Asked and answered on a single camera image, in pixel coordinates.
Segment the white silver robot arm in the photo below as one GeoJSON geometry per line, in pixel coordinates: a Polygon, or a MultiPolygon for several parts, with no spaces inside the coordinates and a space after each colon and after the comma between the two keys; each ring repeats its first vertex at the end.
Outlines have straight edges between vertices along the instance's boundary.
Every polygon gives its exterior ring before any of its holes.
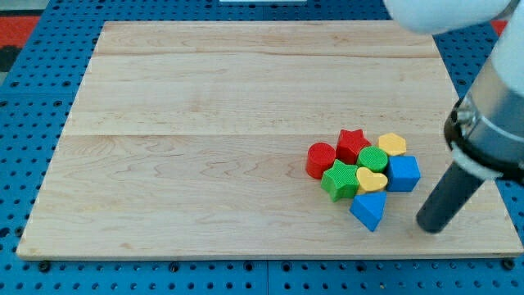
{"type": "Polygon", "coordinates": [[[454,165],[467,178],[523,180],[523,3],[387,0],[402,28],[443,34],[496,19],[508,24],[445,122],[454,165]]]}

